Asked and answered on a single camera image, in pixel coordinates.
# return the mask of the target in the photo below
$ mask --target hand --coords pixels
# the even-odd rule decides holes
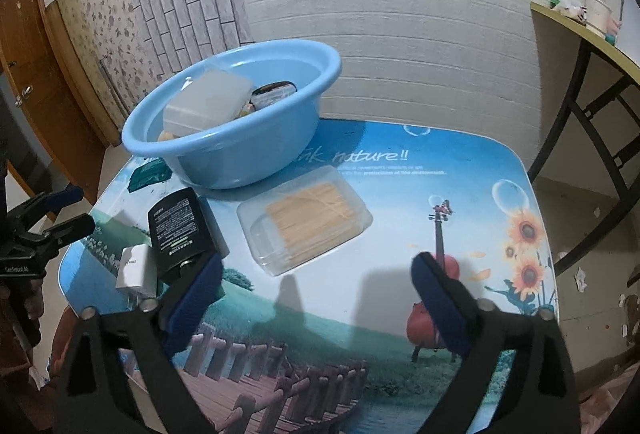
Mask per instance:
[[[34,294],[24,300],[24,308],[31,320],[38,320],[44,315],[44,300],[42,298],[42,279],[31,280],[31,289]],[[8,299],[10,290],[0,282],[0,299]]]

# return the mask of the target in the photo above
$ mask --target black metal table frame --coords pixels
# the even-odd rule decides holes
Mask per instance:
[[[616,83],[609,87],[605,92],[600,94],[595,100],[591,101],[584,109],[578,106],[577,98],[580,94],[584,77],[587,73],[589,61],[591,55],[596,54],[602,58],[607,64],[611,65],[615,70],[622,73]],[[618,197],[620,200],[611,209],[611,211],[598,223],[598,225],[586,236],[580,243],[575,246],[568,254],[562,257],[556,264],[556,276],[563,273],[578,262],[582,257],[587,255],[606,235],[613,230],[632,210],[640,199],[640,174],[631,183],[631,186],[627,186],[625,180],[620,173],[620,169],[638,152],[640,152],[640,133],[631,142],[626,144],[616,154],[611,155],[609,149],[604,143],[602,137],[593,126],[591,119],[593,116],[603,109],[604,106],[611,102],[617,101],[622,107],[629,113],[631,118],[638,124],[640,132],[640,117],[631,109],[629,104],[624,99],[623,92],[630,86],[640,88],[638,84],[629,76],[616,62],[611,60],[604,52],[598,49],[596,46],[585,40],[580,39],[580,48],[578,49],[578,59],[575,63],[574,73],[569,82],[564,100],[556,120],[554,121],[545,142],[543,143],[540,152],[536,159],[533,161],[531,168],[529,169],[529,179],[531,182],[536,179],[540,170],[544,166],[549,155],[553,151],[554,147],[558,143],[558,139],[564,126],[566,125],[569,116],[574,114],[578,122],[587,133],[587,136],[593,143],[596,152],[602,159],[602,162],[609,173],[611,181],[616,188]],[[628,285],[633,284],[637,278],[629,279]]]

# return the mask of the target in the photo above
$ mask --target white charger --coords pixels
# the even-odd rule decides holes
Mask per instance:
[[[122,250],[116,288],[145,297],[157,296],[158,268],[151,246],[137,244]]]

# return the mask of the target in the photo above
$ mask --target gray brick wallpaper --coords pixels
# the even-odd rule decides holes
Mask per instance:
[[[135,29],[163,80],[212,54],[252,43],[244,0],[132,0]]]

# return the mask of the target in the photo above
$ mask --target wooden door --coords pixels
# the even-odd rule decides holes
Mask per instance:
[[[95,204],[104,146],[60,71],[38,0],[0,0],[0,62],[54,165]]]

